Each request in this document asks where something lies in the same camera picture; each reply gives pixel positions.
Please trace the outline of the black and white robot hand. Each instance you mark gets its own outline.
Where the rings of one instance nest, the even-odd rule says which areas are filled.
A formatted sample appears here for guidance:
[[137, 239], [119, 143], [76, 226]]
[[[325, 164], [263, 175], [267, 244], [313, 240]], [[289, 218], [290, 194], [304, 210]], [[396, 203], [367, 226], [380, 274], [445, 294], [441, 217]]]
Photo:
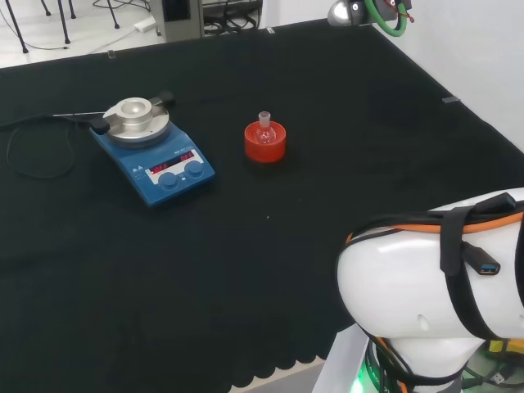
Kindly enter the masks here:
[[[372, 1], [378, 14], [385, 21], [396, 23], [399, 1]], [[361, 26], [376, 22], [365, 1], [340, 0], [335, 1], [327, 14], [327, 21], [333, 26]]]

